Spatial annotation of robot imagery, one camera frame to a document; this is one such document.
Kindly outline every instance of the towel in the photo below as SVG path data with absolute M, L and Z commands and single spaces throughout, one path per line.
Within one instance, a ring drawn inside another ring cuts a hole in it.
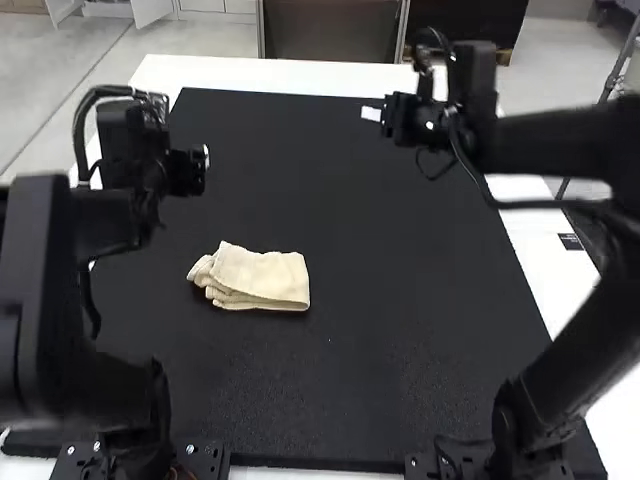
M 255 253 L 220 242 L 213 255 L 203 255 L 187 280 L 225 310 L 304 311 L 310 306 L 309 275 L 297 253 Z

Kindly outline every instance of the black foam mat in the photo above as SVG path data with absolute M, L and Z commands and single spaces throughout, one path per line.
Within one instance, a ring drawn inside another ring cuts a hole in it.
M 172 141 L 210 145 L 207 190 L 93 272 L 99 348 L 162 361 L 176 435 L 241 463 L 401 471 L 435 434 L 489 436 L 498 387 L 548 344 L 499 215 L 459 168 L 429 182 L 379 138 L 360 118 L 379 103 L 182 91 Z M 304 254 L 311 309 L 213 307 L 185 276 L 221 240 Z M 9 450 L 37 444 L 21 435 Z M 569 459 L 605 475 L 586 429 Z

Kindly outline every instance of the white table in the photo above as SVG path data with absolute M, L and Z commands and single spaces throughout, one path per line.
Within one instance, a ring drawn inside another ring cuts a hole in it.
M 148 55 L 130 84 L 168 94 L 173 106 L 183 87 L 383 98 L 393 91 L 415 92 L 417 77 L 407 65 Z M 436 98 L 445 96 L 445 72 L 438 70 Z M 88 146 L 88 157 L 95 161 L 99 156 L 99 141 L 94 137 Z M 75 167 L 70 175 L 72 181 L 77 179 Z M 100 186 L 98 178 L 93 185 Z M 489 177 L 489 185 L 501 199 L 551 198 L 540 177 L 496 175 Z M 598 273 L 585 252 L 567 251 L 560 242 L 558 233 L 572 232 L 561 212 L 505 212 L 501 216 L 549 334 L 555 337 L 589 295 L 598 281 Z M 640 445 L 640 413 L 636 413 L 635 408 L 638 399 L 640 370 L 616 386 L 587 418 L 611 479 L 635 477 L 632 449 Z M 0 478 L 46 480 L 53 464 L 53 460 L 0 456 Z M 275 477 L 288 480 L 289 476 L 300 474 L 300 471 L 265 468 L 233 468 L 231 471 L 232 480 L 274 480 Z M 318 480 L 399 478 L 397 475 L 317 471 L 305 471 L 304 475 L 309 480 L 314 477 L 321 477 Z

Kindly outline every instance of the sticker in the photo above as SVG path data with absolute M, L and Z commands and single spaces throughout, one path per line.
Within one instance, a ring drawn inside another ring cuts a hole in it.
M 380 117 L 382 116 L 382 110 L 379 108 L 367 107 L 366 105 L 362 106 L 362 110 L 360 111 L 360 117 L 365 120 L 371 120 L 372 122 L 380 123 Z
M 567 250 L 584 250 L 580 239 L 575 233 L 559 233 L 560 241 Z

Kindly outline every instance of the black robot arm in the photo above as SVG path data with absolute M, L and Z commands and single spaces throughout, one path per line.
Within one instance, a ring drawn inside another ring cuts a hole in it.
M 131 98 L 98 107 L 103 189 L 91 190 L 95 168 L 79 132 L 104 96 Z M 202 193 L 208 150 L 171 148 L 163 95 L 96 87 L 79 112 L 79 187 L 43 175 L 0 192 L 0 426 L 97 433 L 99 461 L 74 460 L 78 471 L 63 478 L 162 479 L 173 461 L 166 375 L 154 359 L 134 365 L 96 351 L 84 328 L 83 284 L 90 260 L 149 243 L 166 196 Z
M 443 478 L 451 469 L 465 479 L 566 479 L 564 442 L 589 408 L 640 361 L 640 97 L 498 118 L 495 47 L 440 42 L 447 57 L 449 99 L 438 102 L 431 95 L 433 74 L 425 53 L 429 37 L 440 41 L 442 35 L 425 30 L 413 45 L 417 93 L 396 92 L 385 99 L 383 135 L 399 146 L 451 152 L 491 207 L 574 209 L 609 235 L 608 264 L 592 295 L 554 342 L 500 388 L 492 445 L 436 441 L 433 466 Z M 605 202 L 503 202 L 484 179 L 491 173 L 602 180 L 613 195 Z M 416 465 L 409 457 L 408 471 Z

